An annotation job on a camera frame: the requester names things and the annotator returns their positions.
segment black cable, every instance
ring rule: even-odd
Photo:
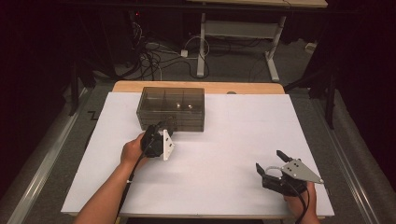
[[[300,215],[300,217],[296,220],[295,224],[300,224],[301,221],[303,220],[306,211],[308,210],[308,206],[309,206],[309,201],[310,201],[310,196],[309,196],[309,191],[307,188],[305,188],[305,190],[308,192],[308,204],[305,204],[305,201],[303,199],[303,197],[301,196],[301,194],[294,188],[294,186],[292,186],[288,181],[285,181],[285,183],[296,193],[296,196],[300,199],[301,204],[303,205],[303,213]]]

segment forearm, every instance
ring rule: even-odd
[[[114,223],[131,165],[118,165],[79,212],[74,223]]]

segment table leg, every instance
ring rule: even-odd
[[[279,42],[280,35],[282,34],[283,26],[285,25],[286,16],[280,18],[279,24],[276,28],[275,36],[272,41],[272,47],[270,50],[265,52],[265,61],[267,61],[268,69],[270,70],[271,79],[273,82],[279,81],[279,75],[277,74],[276,67],[274,64],[274,54],[277,43]]]
[[[197,76],[203,77],[205,73],[205,20],[206,14],[202,14],[201,18],[201,38],[199,46],[198,64],[197,64]]]

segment wooden table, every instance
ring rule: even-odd
[[[275,83],[120,81],[110,92],[67,194],[63,213],[75,215],[120,162],[125,142],[142,132],[136,115],[144,87],[205,88],[205,130],[175,132],[170,160],[154,158],[134,177],[124,217],[291,217],[282,195],[262,187],[255,163],[283,166],[276,150],[318,168],[291,100]],[[317,185],[318,215],[334,215]]]
[[[205,93],[284,94],[277,83],[184,82],[184,81],[119,81],[118,92],[141,92],[144,87],[204,88]]]

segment gray floor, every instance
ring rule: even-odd
[[[211,43],[206,59],[209,77],[202,81],[270,82],[268,68],[262,62],[262,51],[270,44],[262,41],[254,48],[231,50],[224,46],[216,49]],[[303,41],[290,45],[280,45],[276,51],[275,62],[282,85],[298,79],[309,62],[310,54],[304,52]],[[175,55],[161,54],[162,59]],[[195,71],[196,62],[191,63]],[[156,80],[195,81],[189,74],[185,63],[176,63],[158,71]],[[67,136],[62,151],[54,164],[49,178],[38,195],[24,223],[71,223],[73,218],[60,213],[64,198],[70,187],[89,135],[95,126],[106,95],[114,83],[98,76],[98,85],[86,94],[87,102],[81,105],[81,112]],[[335,212],[334,217],[322,223],[396,223],[396,195],[388,180],[378,168],[370,151],[364,145],[352,119],[349,117],[341,96],[337,93],[334,109],[334,130],[327,128],[323,121],[322,100],[309,99],[307,90],[290,92],[297,116],[302,125],[305,138],[316,160],[321,177],[326,180],[326,189]],[[37,168],[47,155],[49,148],[58,139],[66,121],[70,104],[50,127],[40,146],[24,165],[7,195],[0,202],[0,223],[7,223],[21,196],[29,186]],[[262,223],[261,220],[209,220],[209,219],[131,219],[130,223]],[[281,223],[280,220],[265,220],[266,224]]]

